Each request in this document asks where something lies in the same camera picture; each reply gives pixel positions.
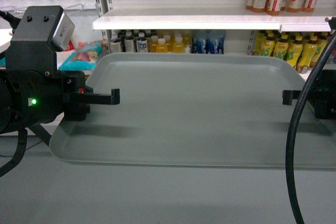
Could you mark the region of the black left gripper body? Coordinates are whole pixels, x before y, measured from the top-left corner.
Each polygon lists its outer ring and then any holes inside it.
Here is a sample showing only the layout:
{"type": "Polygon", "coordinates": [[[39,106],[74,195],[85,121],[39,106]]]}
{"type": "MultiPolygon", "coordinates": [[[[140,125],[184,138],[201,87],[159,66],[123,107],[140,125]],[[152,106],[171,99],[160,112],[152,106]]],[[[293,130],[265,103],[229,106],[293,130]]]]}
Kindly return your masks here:
{"type": "Polygon", "coordinates": [[[93,93],[86,86],[86,76],[82,71],[62,71],[64,120],[84,121],[90,112],[90,105],[85,103],[84,95],[93,93]]]}

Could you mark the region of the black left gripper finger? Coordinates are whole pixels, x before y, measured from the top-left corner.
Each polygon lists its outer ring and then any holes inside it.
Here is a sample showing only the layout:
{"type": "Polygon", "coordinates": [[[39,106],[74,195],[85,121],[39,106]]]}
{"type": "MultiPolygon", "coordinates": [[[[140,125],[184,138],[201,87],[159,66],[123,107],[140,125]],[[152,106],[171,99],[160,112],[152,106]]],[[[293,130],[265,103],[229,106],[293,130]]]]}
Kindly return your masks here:
{"type": "Polygon", "coordinates": [[[120,104],[120,89],[111,89],[110,94],[97,94],[89,91],[68,93],[68,103],[118,105],[120,104]]]}

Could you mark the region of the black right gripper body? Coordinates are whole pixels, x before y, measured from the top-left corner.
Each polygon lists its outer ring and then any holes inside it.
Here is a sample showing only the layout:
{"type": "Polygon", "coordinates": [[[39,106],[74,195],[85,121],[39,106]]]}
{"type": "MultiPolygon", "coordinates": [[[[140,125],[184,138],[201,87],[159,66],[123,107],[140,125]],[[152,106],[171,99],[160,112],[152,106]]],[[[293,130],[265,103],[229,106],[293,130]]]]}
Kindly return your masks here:
{"type": "Polygon", "coordinates": [[[309,92],[308,102],[317,119],[335,120],[335,70],[322,70],[309,92]]]}

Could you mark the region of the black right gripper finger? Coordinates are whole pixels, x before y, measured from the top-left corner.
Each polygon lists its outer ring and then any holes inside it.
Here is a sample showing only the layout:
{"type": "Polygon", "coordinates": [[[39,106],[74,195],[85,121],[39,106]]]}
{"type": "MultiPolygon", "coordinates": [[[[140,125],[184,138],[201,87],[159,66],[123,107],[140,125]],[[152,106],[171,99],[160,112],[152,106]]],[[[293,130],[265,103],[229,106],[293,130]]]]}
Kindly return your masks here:
{"type": "Polygon", "coordinates": [[[292,105],[293,100],[297,100],[299,98],[300,93],[301,93],[300,90],[283,90],[282,104],[292,105]]]}

